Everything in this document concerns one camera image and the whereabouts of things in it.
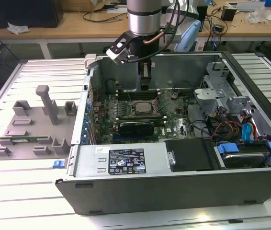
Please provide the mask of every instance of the slotted aluminum surface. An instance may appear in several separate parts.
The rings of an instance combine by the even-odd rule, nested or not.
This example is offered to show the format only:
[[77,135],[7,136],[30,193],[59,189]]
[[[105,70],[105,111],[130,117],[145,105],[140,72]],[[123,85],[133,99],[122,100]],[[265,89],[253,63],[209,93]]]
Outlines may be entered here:
[[[0,136],[13,117],[15,99],[28,100],[32,107],[42,106],[35,95],[38,84],[49,85],[50,97],[55,97],[58,105],[77,98],[86,73],[83,61],[34,60],[19,65],[0,92]],[[0,161],[0,229],[271,229],[271,199],[252,206],[82,217],[74,213],[53,184],[66,172],[52,169],[53,163],[54,160]],[[243,223],[229,224],[229,219],[239,219]]]
[[[255,54],[234,54],[233,56],[271,102],[271,62],[266,57],[258,57]],[[247,95],[237,81],[235,85],[243,96]]]

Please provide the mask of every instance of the copper tube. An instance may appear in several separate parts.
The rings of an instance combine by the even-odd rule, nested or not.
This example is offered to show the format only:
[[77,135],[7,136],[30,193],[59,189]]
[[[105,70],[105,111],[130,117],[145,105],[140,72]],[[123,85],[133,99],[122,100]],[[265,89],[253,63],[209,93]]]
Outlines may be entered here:
[[149,45],[149,44],[152,44],[153,42],[157,41],[159,38],[163,37],[164,36],[164,32],[162,31],[161,33],[159,33],[157,36],[153,37],[152,39],[150,40],[145,40],[144,41],[144,44],[145,45]]

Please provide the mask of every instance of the motherboard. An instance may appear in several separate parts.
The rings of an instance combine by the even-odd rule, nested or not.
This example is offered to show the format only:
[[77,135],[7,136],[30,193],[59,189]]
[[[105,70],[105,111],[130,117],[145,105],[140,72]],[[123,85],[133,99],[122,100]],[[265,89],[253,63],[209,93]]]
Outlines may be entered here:
[[196,138],[187,119],[186,99],[180,91],[166,90],[116,92],[95,100],[91,117],[96,144]]

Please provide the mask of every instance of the power supply label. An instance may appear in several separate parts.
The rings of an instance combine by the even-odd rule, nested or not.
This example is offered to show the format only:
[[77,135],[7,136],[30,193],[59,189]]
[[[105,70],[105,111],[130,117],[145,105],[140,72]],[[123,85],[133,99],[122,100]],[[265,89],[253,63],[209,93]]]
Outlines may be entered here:
[[109,174],[146,173],[144,149],[118,149],[109,151]]

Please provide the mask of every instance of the cardboard box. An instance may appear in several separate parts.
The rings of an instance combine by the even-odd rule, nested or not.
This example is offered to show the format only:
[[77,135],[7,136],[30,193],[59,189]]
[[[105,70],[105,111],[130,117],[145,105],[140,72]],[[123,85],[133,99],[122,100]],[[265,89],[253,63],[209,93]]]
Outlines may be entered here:
[[92,12],[100,2],[102,0],[62,0],[62,8],[66,12]]

